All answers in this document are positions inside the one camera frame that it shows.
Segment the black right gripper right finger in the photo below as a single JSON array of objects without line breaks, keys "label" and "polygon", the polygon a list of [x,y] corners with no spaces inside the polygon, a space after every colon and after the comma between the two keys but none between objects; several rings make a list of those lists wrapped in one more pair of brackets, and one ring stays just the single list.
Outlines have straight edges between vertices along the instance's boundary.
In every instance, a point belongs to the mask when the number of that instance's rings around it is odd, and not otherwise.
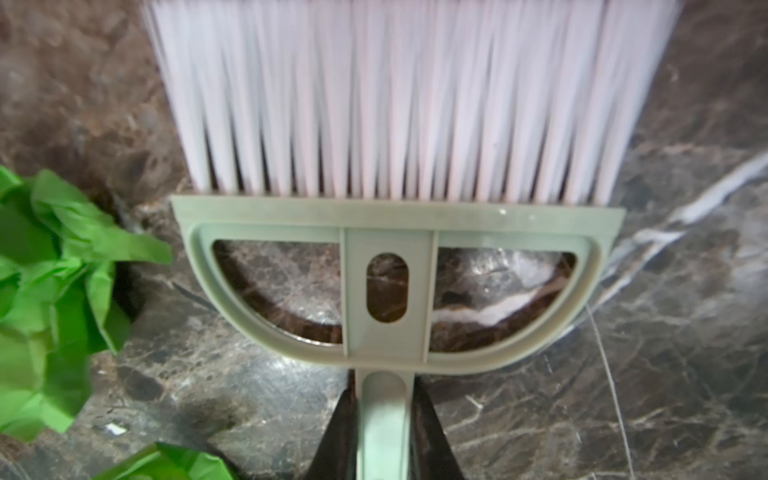
[{"label": "black right gripper right finger", "polygon": [[411,403],[410,478],[465,479],[420,378],[415,379]]}]

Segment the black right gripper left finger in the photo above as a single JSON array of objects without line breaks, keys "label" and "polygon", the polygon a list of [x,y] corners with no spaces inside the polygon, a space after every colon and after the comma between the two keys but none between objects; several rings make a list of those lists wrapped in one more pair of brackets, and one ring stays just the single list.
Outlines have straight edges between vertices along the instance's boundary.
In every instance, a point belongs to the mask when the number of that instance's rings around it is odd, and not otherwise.
[{"label": "black right gripper left finger", "polygon": [[308,480],[355,480],[358,445],[358,402],[355,375],[338,399],[318,449],[305,475]]}]

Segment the small green paper scrap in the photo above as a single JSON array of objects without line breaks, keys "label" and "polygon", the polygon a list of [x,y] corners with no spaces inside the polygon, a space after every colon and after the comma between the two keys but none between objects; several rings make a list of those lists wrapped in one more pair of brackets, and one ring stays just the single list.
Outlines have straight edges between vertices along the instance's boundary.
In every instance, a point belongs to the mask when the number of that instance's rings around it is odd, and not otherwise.
[{"label": "small green paper scrap", "polygon": [[93,477],[110,479],[236,480],[226,462],[210,453],[156,442]]}]

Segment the long green paper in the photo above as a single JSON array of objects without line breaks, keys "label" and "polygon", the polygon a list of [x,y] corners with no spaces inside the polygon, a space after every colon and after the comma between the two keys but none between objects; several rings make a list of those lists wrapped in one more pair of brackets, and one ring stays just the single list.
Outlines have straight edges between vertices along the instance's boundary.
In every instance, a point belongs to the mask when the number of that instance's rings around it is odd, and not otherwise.
[{"label": "long green paper", "polygon": [[91,395],[90,358],[120,352],[131,321],[113,298],[119,262],[172,261],[50,170],[1,170],[1,432],[65,432]]}]

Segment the green hand brush white bristles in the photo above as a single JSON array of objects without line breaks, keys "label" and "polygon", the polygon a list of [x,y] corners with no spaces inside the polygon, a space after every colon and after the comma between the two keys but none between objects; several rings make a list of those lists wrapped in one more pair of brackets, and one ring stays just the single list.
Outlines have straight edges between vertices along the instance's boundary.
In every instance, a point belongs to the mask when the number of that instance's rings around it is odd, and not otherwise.
[{"label": "green hand brush white bristles", "polygon": [[[609,201],[678,1],[148,1],[191,177],[171,200],[219,313],[284,356],[355,373],[359,479],[409,474],[419,374],[484,373],[582,311],[625,213]],[[220,241],[334,243],[342,340],[284,333],[227,281]],[[431,350],[443,248],[564,252],[519,334]]]}]

